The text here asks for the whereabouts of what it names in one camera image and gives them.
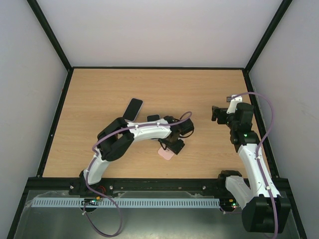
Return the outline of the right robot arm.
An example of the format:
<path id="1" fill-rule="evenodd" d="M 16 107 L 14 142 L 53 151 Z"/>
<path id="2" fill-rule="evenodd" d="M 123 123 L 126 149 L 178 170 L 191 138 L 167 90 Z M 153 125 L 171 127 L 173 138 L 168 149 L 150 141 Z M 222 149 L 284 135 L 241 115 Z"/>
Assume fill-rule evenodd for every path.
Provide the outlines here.
<path id="1" fill-rule="evenodd" d="M 291 210 L 289 199 L 276 188 L 265 165 L 258 135 L 252 130 L 254 107 L 239 102 L 233 107 L 212 106 L 212 121 L 230 129 L 230 141 L 241 158 L 248 183 L 235 171 L 222 171 L 224 179 L 217 189 L 223 195 L 232 194 L 240 206 L 244 229 L 255 233 L 283 232 Z"/>

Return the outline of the pink phone case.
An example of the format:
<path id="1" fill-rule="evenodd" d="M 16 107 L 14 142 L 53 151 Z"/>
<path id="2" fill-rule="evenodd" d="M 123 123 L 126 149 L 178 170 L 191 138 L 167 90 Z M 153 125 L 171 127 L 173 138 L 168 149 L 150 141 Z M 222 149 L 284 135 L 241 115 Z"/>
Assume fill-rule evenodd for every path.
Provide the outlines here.
<path id="1" fill-rule="evenodd" d="M 170 151 L 169 149 L 164 150 L 163 148 L 160 148 L 158 150 L 158 154 L 167 161 L 171 160 L 174 156 L 174 153 L 172 151 Z"/>

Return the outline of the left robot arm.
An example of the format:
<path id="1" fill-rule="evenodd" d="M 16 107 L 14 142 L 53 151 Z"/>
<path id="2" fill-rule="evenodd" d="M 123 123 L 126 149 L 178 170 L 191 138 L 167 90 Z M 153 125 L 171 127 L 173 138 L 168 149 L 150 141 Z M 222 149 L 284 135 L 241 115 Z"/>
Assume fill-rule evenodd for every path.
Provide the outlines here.
<path id="1" fill-rule="evenodd" d="M 100 181 L 111 162 L 118 160 L 129 147 L 142 140 L 157 140 L 160 143 L 159 154 L 179 154 L 185 146 L 184 139 L 194 132 L 194 125 L 190 117 L 176 119 L 172 116 L 148 121 L 128 122 L 123 117 L 115 119 L 102 130 L 98 141 L 93 145 L 93 158 L 79 177 L 71 185 L 71 195 L 91 196 L 93 194 L 106 193 L 106 188 Z"/>

